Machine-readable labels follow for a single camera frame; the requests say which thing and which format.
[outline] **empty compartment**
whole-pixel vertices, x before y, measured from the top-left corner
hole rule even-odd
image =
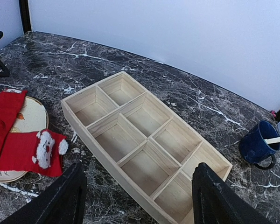
[[[192,183],[183,174],[179,173],[155,202],[177,223],[191,223],[183,222],[184,219],[190,221],[193,208]]]
[[[171,116],[170,111],[160,104],[154,97],[147,94],[142,106],[127,116],[147,137],[163,125]]]
[[[178,119],[173,119],[153,137],[179,162],[182,162],[201,142],[201,138],[195,134],[194,130]]]
[[[122,114],[110,114],[88,130],[116,162],[145,140]]]
[[[179,166],[149,140],[143,149],[121,168],[147,195],[151,195]]]
[[[66,103],[84,126],[100,119],[118,107],[96,86],[74,95]]]
[[[123,105],[136,98],[144,89],[126,74],[120,74],[99,84],[118,105]]]
[[[231,169],[229,162],[215,148],[205,142],[185,164],[183,171],[192,178],[195,168],[201,162],[205,162],[221,179],[226,180]]]

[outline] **white spoon handle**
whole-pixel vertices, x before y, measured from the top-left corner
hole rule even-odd
[[[265,139],[265,142],[267,144],[279,143],[280,142],[280,137],[272,138],[272,139]]]

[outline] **mug handle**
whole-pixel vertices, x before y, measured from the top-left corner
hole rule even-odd
[[[267,167],[262,167],[262,166],[260,166],[258,164],[254,164],[254,166],[256,166],[259,169],[264,169],[264,170],[273,168],[275,166],[275,163],[276,163],[276,157],[275,157],[275,155],[270,155],[270,156],[272,158],[272,161],[271,161],[271,164],[268,165]]]

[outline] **red sock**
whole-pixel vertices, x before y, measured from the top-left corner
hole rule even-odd
[[[68,149],[65,139],[49,129],[9,133],[0,156],[0,171],[33,171],[51,177],[60,176],[61,155]]]
[[[5,90],[0,93],[0,153],[4,140],[20,112],[27,91]]]

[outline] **red fabric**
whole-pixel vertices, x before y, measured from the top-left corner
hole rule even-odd
[[[4,140],[12,128],[17,113],[20,112],[27,91],[0,93],[0,153]]]
[[[33,162],[32,157],[36,158],[37,147],[40,139],[37,137],[39,132],[30,133],[9,133],[0,156],[0,171],[32,171],[42,175],[57,177],[62,174],[62,156],[59,155],[59,143],[66,139],[65,136],[44,129],[49,132],[55,143],[52,147],[50,157],[50,167],[41,168],[39,161]]]

